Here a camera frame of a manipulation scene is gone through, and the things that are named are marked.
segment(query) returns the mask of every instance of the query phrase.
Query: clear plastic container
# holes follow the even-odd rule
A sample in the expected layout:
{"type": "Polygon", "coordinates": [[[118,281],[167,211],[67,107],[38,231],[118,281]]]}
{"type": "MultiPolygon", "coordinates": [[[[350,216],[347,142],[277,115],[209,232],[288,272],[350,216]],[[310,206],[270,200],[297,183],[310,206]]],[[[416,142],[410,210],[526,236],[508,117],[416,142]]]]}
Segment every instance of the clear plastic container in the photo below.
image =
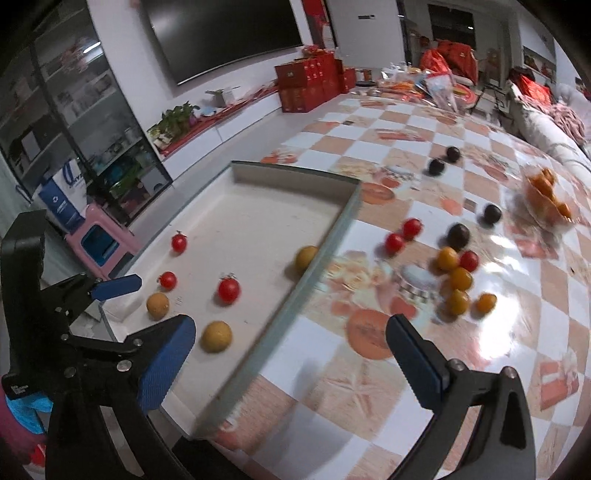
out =
{"type": "Polygon", "coordinates": [[[523,166],[521,175],[525,206],[538,225],[554,235],[562,235],[578,223],[580,220],[579,205],[558,182],[554,184],[552,198],[543,195],[534,186],[535,178],[538,175],[543,175],[540,166],[523,166]],[[558,209],[558,205],[562,203],[568,207],[571,218],[564,216],[558,209]]]}

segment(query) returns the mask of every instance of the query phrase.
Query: green plant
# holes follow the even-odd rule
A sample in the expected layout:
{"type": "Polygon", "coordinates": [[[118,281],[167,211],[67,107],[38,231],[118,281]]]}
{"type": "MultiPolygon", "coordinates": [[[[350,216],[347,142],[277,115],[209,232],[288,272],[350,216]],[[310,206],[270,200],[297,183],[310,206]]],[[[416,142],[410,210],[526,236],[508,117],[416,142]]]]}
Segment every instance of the green plant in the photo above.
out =
{"type": "Polygon", "coordinates": [[[199,110],[196,105],[189,102],[176,106],[172,110],[166,110],[162,114],[162,120],[155,127],[158,127],[161,133],[167,133],[173,138],[173,141],[185,136],[190,129],[190,118],[193,109],[199,110]]]}

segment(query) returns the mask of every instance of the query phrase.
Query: yellow fruit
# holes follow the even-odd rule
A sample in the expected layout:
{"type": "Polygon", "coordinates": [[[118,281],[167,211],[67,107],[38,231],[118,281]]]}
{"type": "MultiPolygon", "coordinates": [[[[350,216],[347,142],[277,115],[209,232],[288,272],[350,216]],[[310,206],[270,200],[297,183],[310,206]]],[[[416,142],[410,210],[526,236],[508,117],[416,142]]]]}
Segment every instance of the yellow fruit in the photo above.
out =
{"type": "Polygon", "coordinates": [[[495,305],[496,295],[493,295],[492,293],[483,293],[476,301],[476,309],[483,315],[489,313],[493,308],[495,308],[495,305]]]}
{"type": "Polygon", "coordinates": [[[437,266],[449,272],[460,264],[460,257],[451,247],[442,248],[437,256],[437,266]]]}
{"type": "Polygon", "coordinates": [[[314,260],[314,256],[318,251],[318,247],[314,245],[308,245],[307,247],[300,248],[299,252],[295,256],[295,269],[303,275],[312,260],[314,260]]]}
{"type": "Polygon", "coordinates": [[[449,274],[449,284],[454,290],[466,291],[472,286],[472,275],[465,268],[458,267],[449,274]]]}
{"type": "Polygon", "coordinates": [[[162,292],[152,293],[146,301],[146,308],[154,320],[162,320],[170,308],[168,297],[162,292]]]}
{"type": "Polygon", "coordinates": [[[570,213],[570,208],[569,208],[568,205],[566,205],[566,203],[564,203],[564,202],[557,203],[556,204],[556,207],[558,208],[558,211],[560,212],[560,214],[563,217],[566,217],[566,218],[568,218],[570,220],[573,219],[573,214],[570,213]]]}
{"type": "Polygon", "coordinates": [[[466,313],[470,306],[470,297],[465,291],[454,290],[447,299],[447,309],[452,315],[466,313]]]}
{"type": "Polygon", "coordinates": [[[232,329],[226,322],[216,320],[201,334],[201,347],[209,353],[223,352],[232,343],[232,329]]]}
{"type": "Polygon", "coordinates": [[[538,189],[538,191],[544,195],[545,197],[551,198],[552,194],[552,184],[548,181],[543,173],[536,175],[530,179],[531,184],[538,189]]]}
{"type": "Polygon", "coordinates": [[[554,173],[550,168],[542,168],[542,174],[546,179],[550,182],[551,185],[556,183],[556,173],[554,173]]]}

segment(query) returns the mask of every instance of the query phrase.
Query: pink blanket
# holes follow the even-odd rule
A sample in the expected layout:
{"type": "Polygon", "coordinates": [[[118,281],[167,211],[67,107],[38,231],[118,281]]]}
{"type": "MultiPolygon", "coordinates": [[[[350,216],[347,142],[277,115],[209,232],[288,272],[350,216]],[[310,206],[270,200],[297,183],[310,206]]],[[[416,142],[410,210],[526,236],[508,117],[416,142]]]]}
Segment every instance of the pink blanket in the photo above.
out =
{"type": "Polygon", "coordinates": [[[577,145],[583,145],[585,142],[585,126],[571,107],[562,103],[543,105],[538,100],[527,95],[524,95],[522,98],[527,105],[548,115],[577,145]]]}

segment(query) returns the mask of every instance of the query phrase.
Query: door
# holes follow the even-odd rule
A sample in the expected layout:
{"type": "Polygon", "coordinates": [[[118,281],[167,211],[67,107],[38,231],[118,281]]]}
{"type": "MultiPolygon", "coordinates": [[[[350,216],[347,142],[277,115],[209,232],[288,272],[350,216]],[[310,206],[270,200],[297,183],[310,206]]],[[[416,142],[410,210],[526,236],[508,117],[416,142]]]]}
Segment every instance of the door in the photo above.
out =
{"type": "Polygon", "coordinates": [[[345,65],[376,69],[404,61],[395,1],[327,0],[327,6],[345,65]]]}

